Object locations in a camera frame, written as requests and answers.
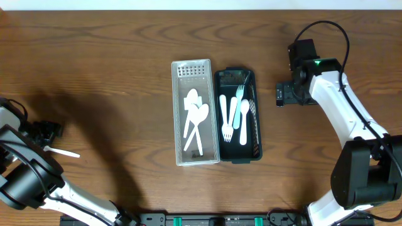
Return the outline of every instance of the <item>wood grain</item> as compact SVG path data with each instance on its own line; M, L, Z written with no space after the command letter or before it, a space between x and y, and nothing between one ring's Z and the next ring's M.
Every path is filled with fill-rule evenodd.
M330 189L340 144L319 106L277 108L276 82L290 79L286 47L308 23L328 19L350 38L346 73L356 95L390 134L402 134L400 11L60 11L0 15L0 95L30 120L65 123L55 156L71 181L139 208L267 212L301 208ZM318 54L342 60L345 41L318 25ZM171 62L209 58L213 71L254 70L261 161L177 167ZM0 225L58 225L53 211L0 203ZM400 202L373 209L396 215Z

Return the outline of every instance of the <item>black cable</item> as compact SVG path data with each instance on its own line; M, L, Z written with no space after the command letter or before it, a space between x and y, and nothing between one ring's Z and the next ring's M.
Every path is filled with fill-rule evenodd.
M345 222L348 221L350 218L352 218L352 217L354 217L354 216L356 216L356 215L357 215L356 211L353 211L351 214L349 214L349 215L346 216L345 218L343 218L343 219L341 219L341 220L338 220L337 222L334 222L331 226L338 226L338 225L340 225L340 224L342 224L342 223L345 223Z
M331 24L334 25L335 27L337 27L342 34L344 34L345 39L346 39L346 54L345 54L345 59L344 62L342 64L342 68L340 69L339 72L339 88L342 91L343 95L345 96L346 101L349 103L350 107L353 109L353 111L356 113L356 115L360 118L360 120L363 122L364 127L368 128L370 130L370 132L376 137L376 139L379 141L379 143L381 144L381 146L384 148L385 152L387 153L387 155L391 158L391 161L395 164L396 169L398 170L398 174L399 177L402 180L402 169L400 164L398 163L398 160L395 158L394 154L392 153L392 151L390 150L389 146L383 141L383 139L381 139L381 137L378 135L378 133L370 126L370 122L367 122L366 119L363 117L363 115L359 112L359 110L357 110L356 106L353 104L352 100L349 98L349 96L346 93L345 90L345 86L342 83L342 75L344 73L345 70L345 66L346 66L346 61L347 61L347 57L349 56L349 38L347 37L346 31L337 23L334 23L332 21L316 21L310 25L308 25L306 28L304 28L299 35L296 37L295 41L297 41L299 39L299 37L303 34L303 32L305 32L307 29L309 29L310 27L319 24L319 23L327 23L327 24ZM375 216L371 213L367 213L365 211L356 211L357 214L362 214L365 215L367 217L371 217L374 218L376 220L382 221L382 222L396 222L398 220L400 220L402 218L402 210L401 212L394 218L382 218L382 217L378 217Z
M266 220L267 220L271 225L273 225L273 226L280 226L280 225L276 225L275 223L273 223L273 222L271 221L271 213L272 213L272 211L274 211L274 210L280 210L281 212L283 212L284 214L286 214L286 216L288 216L289 220L292 222L292 224L289 225L289 226L296 225L296 222L295 222L296 219L293 220L293 219L289 216L289 214L288 214L284 209L278 208L278 207L277 207L277 208L273 208L272 210L270 210L270 211L266 214Z
M74 204L74 203L72 203L72 202L70 202L68 200L65 200L63 198L55 198L55 197L50 196L50 192L49 192L48 188L46 187L42 176L39 174L38 170L32 165L32 163L29 160L27 160L22 154L20 154L19 152L17 152L13 148L11 148L11 147L9 147L9 146L7 146L5 144L12 144L12 145L17 145L17 146L22 146L24 148L29 148L29 147L24 145L24 144L12 142L12 141L0 141L0 146L2 148L4 148L6 151L10 152L11 154L15 155L20 161L22 161L24 164L26 164L27 166L29 166L31 168L32 172L38 178L38 181L39 181L40 185L42 186L43 191L45 192L45 196L48 199L53 200L53 201L57 201L57 202L61 202L61 203L65 203L67 205L70 205L71 207L74 207L77 210L79 210L79 211L81 211L83 213L86 213L86 214L90 215L91 217L94 217L94 218L100 220L102 223L106 224L107 226L112 226L111 224L106 222L101 217L89 212L88 210L85 210L85 209L81 208L80 206L78 206L78 205L76 205L76 204Z
M25 120L28 120L28 111L25 109L25 107L24 107L24 105L23 105L23 104L21 104L21 103L20 103L20 102L18 102L17 100L13 100L13 99L8 99L8 101L10 101L10 102L14 102L14 103L16 103L16 104L20 105L20 106L23 108L23 110L24 110L24 116L25 116Z

